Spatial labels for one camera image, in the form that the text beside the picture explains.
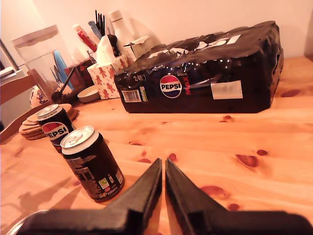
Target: pepsi logo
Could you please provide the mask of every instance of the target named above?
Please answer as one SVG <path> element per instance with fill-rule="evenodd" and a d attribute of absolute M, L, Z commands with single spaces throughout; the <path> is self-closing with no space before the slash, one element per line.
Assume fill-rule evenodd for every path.
<path fill-rule="evenodd" d="M 181 93 L 181 83 L 173 75 L 166 75 L 160 80 L 162 93 L 168 98 L 177 98 Z"/>
<path fill-rule="evenodd" d="M 68 134 L 67 127 L 61 122 L 48 122 L 45 123 L 41 128 L 51 141 Z"/>

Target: black plastic wrap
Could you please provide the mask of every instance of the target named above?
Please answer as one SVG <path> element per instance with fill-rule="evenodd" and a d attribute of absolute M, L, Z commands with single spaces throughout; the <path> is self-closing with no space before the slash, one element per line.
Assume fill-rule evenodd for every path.
<path fill-rule="evenodd" d="M 274 21 L 159 45 L 115 74 L 130 113 L 256 113 L 283 67 Z"/>

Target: barcode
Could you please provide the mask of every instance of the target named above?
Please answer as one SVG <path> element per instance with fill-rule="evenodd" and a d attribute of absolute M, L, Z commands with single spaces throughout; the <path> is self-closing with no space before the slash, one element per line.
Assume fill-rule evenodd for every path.
<path fill-rule="evenodd" d="M 126 103 L 141 102 L 141 98 L 140 98 L 140 94 L 138 90 L 122 91 L 122 94 L 124 96 L 124 100 Z"/>

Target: small bowl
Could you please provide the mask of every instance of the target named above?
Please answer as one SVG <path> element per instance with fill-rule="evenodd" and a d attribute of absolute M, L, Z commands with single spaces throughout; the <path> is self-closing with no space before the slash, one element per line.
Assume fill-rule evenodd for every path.
<path fill-rule="evenodd" d="M 90 103 L 90 102 L 100 99 L 98 89 L 96 88 L 95 85 L 84 89 L 77 95 L 77 97 L 82 103 Z"/>

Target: black soda can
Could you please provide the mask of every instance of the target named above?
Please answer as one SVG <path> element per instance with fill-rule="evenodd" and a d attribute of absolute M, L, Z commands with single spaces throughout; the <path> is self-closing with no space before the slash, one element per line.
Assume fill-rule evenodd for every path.
<path fill-rule="evenodd" d="M 41 109 L 36 115 L 43 132 L 48 136 L 58 153 L 62 153 L 61 140 L 75 130 L 75 126 L 65 109 L 58 104 L 52 104 Z"/>
<path fill-rule="evenodd" d="M 61 147 L 67 164 L 94 201 L 110 200 L 123 188 L 124 175 L 102 135 L 92 126 L 68 134 Z"/>

